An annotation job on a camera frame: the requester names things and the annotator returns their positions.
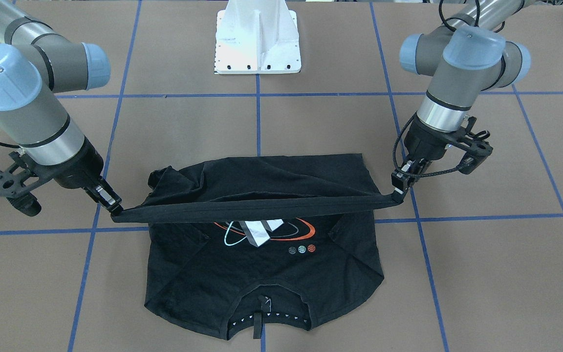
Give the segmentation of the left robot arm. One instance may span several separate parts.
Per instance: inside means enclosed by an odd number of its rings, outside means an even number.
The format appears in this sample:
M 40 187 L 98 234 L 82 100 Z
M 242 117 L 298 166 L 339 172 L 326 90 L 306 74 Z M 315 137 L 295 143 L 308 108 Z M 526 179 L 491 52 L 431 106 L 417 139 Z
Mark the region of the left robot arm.
M 500 35 L 505 20 L 533 5 L 531 0 L 469 0 L 465 8 L 441 20 L 429 34 L 414 34 L 400 47 L 401 67 L 429 76 L 431 82 L 420 107 L 397 137 L 405 157 L 391 175 L 393 198 L 402 202 L 421 178 L 438 176 L 427 170 L 452 146 L 463 151 L 461 161 L 447 173 L 471 174 L 491 155 L 488 131 L 472 131 L 470 111 L 478 96 L 516 83 L 530 69 L 529 50 Z

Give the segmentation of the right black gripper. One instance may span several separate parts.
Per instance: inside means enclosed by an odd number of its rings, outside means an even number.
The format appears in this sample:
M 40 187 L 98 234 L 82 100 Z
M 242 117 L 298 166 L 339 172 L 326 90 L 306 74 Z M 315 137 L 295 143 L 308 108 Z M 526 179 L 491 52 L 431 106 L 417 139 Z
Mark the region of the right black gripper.
M 81 149 L 68 161 L 55 166 L 43 166 L 42 176 L 55 180 L 65 189 L 86 188 L 86 193 L 92 200 L 110 214 L 118 214 L 123 211 L 122 198 L 101 176 L 103 167 L 102 156 L 85 138 Z

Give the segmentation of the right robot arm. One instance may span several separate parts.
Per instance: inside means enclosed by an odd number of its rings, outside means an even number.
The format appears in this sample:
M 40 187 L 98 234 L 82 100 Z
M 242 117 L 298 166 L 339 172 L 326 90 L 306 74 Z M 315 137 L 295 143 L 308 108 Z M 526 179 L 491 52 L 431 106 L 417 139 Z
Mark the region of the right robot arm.
M 0 170 L 0 196 L 35 216 L 32 191 L 51 180 L 83 189 L 109 213 L 121 198 L 102 177 L 103 159 L 56 93 L 105 86 L 107 54 L 96 44 L 70 42 L 51 26 L 0 0 L 0 129 L 13 143 L 13 164 Z

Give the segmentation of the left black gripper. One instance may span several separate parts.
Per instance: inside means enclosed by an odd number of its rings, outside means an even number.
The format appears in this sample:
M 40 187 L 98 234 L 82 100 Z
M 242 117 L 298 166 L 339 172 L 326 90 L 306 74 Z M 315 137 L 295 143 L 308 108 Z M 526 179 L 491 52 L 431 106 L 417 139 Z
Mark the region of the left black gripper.
M 418 175 L 426 170 L 426 160 L 433 162 L 444 157 L 449 134 L 429 127 L 420 120 L 418 114 L 413 114 L 404 138 L 407 162 L 397 167 L 391 175 L 394 200 L 404 201 L 411 187 L 420 179 Z

